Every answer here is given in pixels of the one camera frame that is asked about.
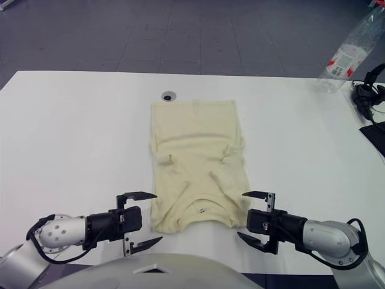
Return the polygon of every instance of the white table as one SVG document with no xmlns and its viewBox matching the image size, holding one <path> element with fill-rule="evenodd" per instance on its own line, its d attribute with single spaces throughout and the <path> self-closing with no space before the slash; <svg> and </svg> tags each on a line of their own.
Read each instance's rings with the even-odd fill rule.
<svg viewBox="0 0 385 289">
<path fill-rule="evenodd" d="M 18 72 L 0 91 L 0 255 L 22 243 L 40 217 L 101 213 L 114 208 L 117 194 L 151 192 L 150 103 L 172 90 L 177 101 L 236 99 L 251 187 L 276 193 L 276 208 L 308 219 L 360 218 L 372 255 L 385 264 L 383 159 L 358 130 L 349 85 L 332 95 L 314 85 L 300 78 Z M 148 223 L 149 204 L 142 206 Z M 157 235 L 146 228 L 142 234 Z M 165 235 L 148 252 L 208 256 L 240 272 L 331 273 L 293 244 L 264 254 L 215 222 Z M 78 263 L 121 255 L 120 241 L 104 242 Z"/>
</svg>

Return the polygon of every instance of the red label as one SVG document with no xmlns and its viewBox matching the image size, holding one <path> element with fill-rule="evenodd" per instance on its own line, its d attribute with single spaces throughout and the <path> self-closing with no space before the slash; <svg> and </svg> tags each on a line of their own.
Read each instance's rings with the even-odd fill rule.
<svg viewBox="0 0 385 289">
<path fill-rule="evenodd" d="M 327 66 L 331 66 L 334 64 L 334 62 L 336 62 L 336 60 L 330 60 L 330 62 L 327 64 Z"/>
<path fill-rule="evenodd" d="M 346 72 L 346 74 L 348 75 L 348 77 L 351 77 L 351 75 L 353 74 L 353 70 L 352 70 L 352 68 L 350 67 L 349 69 L 348 69 L 348 71 Z"/>
</svg>

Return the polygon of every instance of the black cable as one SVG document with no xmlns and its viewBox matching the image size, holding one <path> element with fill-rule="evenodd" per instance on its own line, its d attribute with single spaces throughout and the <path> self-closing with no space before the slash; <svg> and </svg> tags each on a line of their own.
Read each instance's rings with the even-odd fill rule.
<svg viewBox="0 0 385 289">
<path fill-rule="evenodd" d="M 377 122 L 374 121 L 373 119 L 373 113 L 371 112 L 370 108 L 368 108 L 369 110 L 369 118 L 371 119 L 371 122 L 373 123 L 373 125 L 378 128 L 380 131 L 382 131 L 383 133 L 385 133 L 385 128 L 382 128 Z"/>
<path fill-rule="evenodd" d="M 76 256 L 76 257 L 73 257 L 71 259 L 67 259 L 67 260 L 63 260 L 63 261 L 57 261 L 57 260 L 54 260 L 50 257 L 48 257 L 44 252 L 43 252 L 43 249 L 40 247 L 40 244 L 39 242 L 36 240 L 35 238 L 35 234 L 34 234 L 34 231 L 36 231 L 36 226 L 37 224 L 41 224 L 42 222 L 44 222 L 44 224 L 47 222 L 47 220 L 52 220 L 52 216 L 54 215 L 50 215 L 48 216 L 47 218 L 43 218 L 43 219 L 40 219 L 39 222 L 37 222 L 29 231 L 28 231 L 28 234 L 27 234 L 27 240 L 28 239 L 31 239 L 32 240 L 32 243 L 35 245 L 35 248 L 38 252 L 38 254 L 44 259 L 46 260 L 47 262 L 49 263 L 52 263 L 52 264 L 56 264 L 56 265 L 63 265 L 63 264 L 67 264 L 69 262 L 74 262 L 82 257 L 84 257 L 86 254 L 89 253 L 89 251 L 91 251 L 91 249 L 93 248 L 93 246 L 97 243 L 98 239 L 100 238 L 100 236 L 104 233 L 104 231 L 109 227 L 109 225 L 111 224 L 111 222 L 108 222 L 107 225 L 96 235 L 95 239 L 92 241 L 91 245 L 89 246 L 89 248 L 81 253 L 80 255 Z"/>
<path fill-rule="evenodd" d="M 361 262 L 366 258 L 367 254 L 368 254 L 368 242 L 366 240 L 366 232 L 365 232 L 365 229 L 363 227 L 363 223 L 359 219 L 351 219 L 351 220 L 349 220 L 347 222 L 347 224 L 351 224 L 352 222 L 357 222 L 359 224 L 359 226 L 360 226 L 360 230 L 361 230 L 360 239 L 362 239 L 362 243 L 363 243 L 362 245 L 363 245 L 364 248 L 363 248 L 363 252 L 359 256 L 359 258 L 354 263 L 346 265 L 346 266 L 337 266 L 337 265 L 334 265 L 334 264 L 332 264 L 330 262 L 327 262 L 327 261 L 321 259 L 317 255 L 312 253 L 311 250 L 306 248 L 300 241 L 298 241 L 285 228 L 282 228 L 279 225 L 274 225 L 274 227 L 276 227 L 277 229 L 279 229 L 282 232 L 284 232 L 291 239 L 291 241 L 296 245 L 296 247 L 299 247 L 304 253 L 310 255 L 312 258 L 314 258 L 317 261 L 323 263 L 323 265 L 329 266 L 330 268 L 336 269 L 336 270 L 351 270 L 353 268 L 356 268 L 359 264 L 361 264 Z"/>
</svg>

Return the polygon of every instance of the floor tile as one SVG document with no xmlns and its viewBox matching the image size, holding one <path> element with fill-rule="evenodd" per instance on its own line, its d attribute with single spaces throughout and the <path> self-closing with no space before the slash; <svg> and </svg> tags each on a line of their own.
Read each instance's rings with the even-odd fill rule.
<svg viewBox="0 0 385 289">
<path fill-rule="evenodd" d="M 77 71 L 115 71 L 119 60 L 84 59 L 79 61 Z"/>
<path fill-rule="evenodd" d="M 283 63 L 288 77 L 317 78 L 323 71 L 321 65 L 295 65 Z"/>
<path fill-rule="evenodd" d="M 159 61 L 162 46 L 162 40 L 133 40 L 127 44 L 122 59 Z"/>
<path fill-rule="evenodd" d="M 204 75 L 243 75 L 240 63 L 202 63 L 200 73 Z"/>
<path fill-rule="evenodd" d="M 137 61 L 122 60 L 119 62 L 116 71 L 118 72 L 138 72 L 138 73 L 157 73 L 159 63 L 157 61 Z"/>
<path fill-rule="evenodd" d="M 76 58 L 43 58 L 39 64 L 39 70 L 74 70 L 79 63 Z"/>
<path fill-rule="evenodd" d="M 164 43 L 162 60 L 199 61 L 200 43 L 197 40 L 167 40 Z"/>
<path fill-rule="evenodd" d="M 279 62 L 274 46 L 267 41 L 243 39 L 238 41 L 238 49 L 243 63 Z"/>
<path fill-rule="evenodd" d="M 211 40 L 201 43 L 201 61 L 239 63 L 241 60 L 235 40 Z"/>
<path fill-rule="evenodd" d="M 243 63 L 243 70 L 247 76 L 286 77 L 286 72 L 280 63 Z"/>
<path fill-rule="evenodd" d="M 200 74 L 198 62 L 163 61 L 159 68 L 160 73 L 171 74 Z"/>
</svg>

